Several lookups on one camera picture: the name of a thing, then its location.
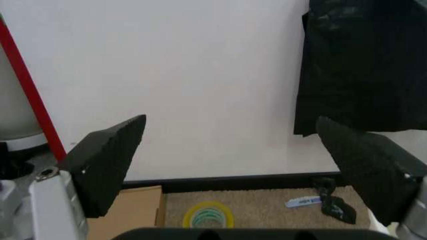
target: floor mat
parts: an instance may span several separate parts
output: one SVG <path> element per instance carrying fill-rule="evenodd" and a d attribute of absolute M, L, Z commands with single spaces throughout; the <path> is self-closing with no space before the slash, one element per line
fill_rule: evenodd
<path fill-rule="evenodd" d="M 351 186 L 337 187 L 332 195 L 343 198 L 356 210 L 355 225 L 323 215 L 320 204 L 285 207 L 285 202 L 290 199 L 313 195 L 316 191 L 312 188 L 169 193 L 165 194 L 165 226 L 181 227 L 184 214 L 190 207 L 203 201 L 218 201 L 230 208 L 236 228 L 369 228 L 368 208 Z"/>

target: black fabric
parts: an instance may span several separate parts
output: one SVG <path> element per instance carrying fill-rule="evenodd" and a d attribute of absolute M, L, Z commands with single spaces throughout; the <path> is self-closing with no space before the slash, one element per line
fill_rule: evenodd
<path fill-rule="evenodd" d="M 427 1 L 310 0 L 294 134 L 427 129 Z"/>
<path fill-rule="evenodd" d="M 356 224 L 357 213 L 354 208 L 344 202 L 344 199 L 332 196 L 336 184 L 332 178 L 321 177 L 314 181 L 320 200 L 321 212 L 347 224 Z"/>
<path fill-rule="evenodd" d="M 320 117 L 317 131 L 342 176 L 383 225 L 400 222 L 427 166 L 385 136 Z"/>
<path fill-rule="evenodd" d="M 58 167 L 71 173 L 87 218 L 104 216 L 122 188 L 146 116 L 139 115 L 105 130 L 89 133 Z"/>

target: white surface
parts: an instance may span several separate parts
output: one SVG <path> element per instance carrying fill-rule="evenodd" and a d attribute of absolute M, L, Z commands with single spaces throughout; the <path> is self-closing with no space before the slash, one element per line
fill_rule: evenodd
<path fill-rule="evenodd" d="M 36 240 L 84 240 L 61 175 L 29 186 Z"/>
<path fill-rule="evenodd" d="M 29 148 L 34 148 L 43 144 L 46 144 L 48 141 L 46 140 L 44 133 L 39 133 L 32 136 L 12 139 L 12 140 L 4 140 L 2 142 L 6 142 L 7 144 L 7 150 L 12 151 L 19 151 Z"/>
<path fill-rule="evenodd" d="M 36 116 L 0 45 L 0 141 L 39 133 Z"/>
<path fill-rule="evenodd" d="M 0 0 L 69 151 L 147 114 L 127 180 L 338 170 L 292 135 L 307 0 Z M 427 159 L 427 135 L 392 133 Z"/>

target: black base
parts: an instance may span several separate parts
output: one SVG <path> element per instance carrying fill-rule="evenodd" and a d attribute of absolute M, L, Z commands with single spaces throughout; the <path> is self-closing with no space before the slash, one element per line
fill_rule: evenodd
<path fill-rule="evenodd" d="M 125 181 L 122 188 L 132 189 L 162 186 L 164 193 L 198 191 L 257 190 L 257 189 L 300 189 L 313 188 L 317 178 L 334 179 L 339 187 L 347 186 L 340 172 L 314 172 L 293 174 L 272 174 L 252 176 L 222 176 L 181 179 Z"/>

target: yellow tape roll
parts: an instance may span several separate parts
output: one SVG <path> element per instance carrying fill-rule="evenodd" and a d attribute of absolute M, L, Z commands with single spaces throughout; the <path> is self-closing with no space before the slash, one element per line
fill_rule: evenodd
<path fill-rule="evenodd" d="M 203 201 L 190 208 L 184 215 L 182 226 L 193 228 L 203 219 L 213 219 L 221 222 L 224 228 L 234 228 L 232 211 L 217 201 Z"/>

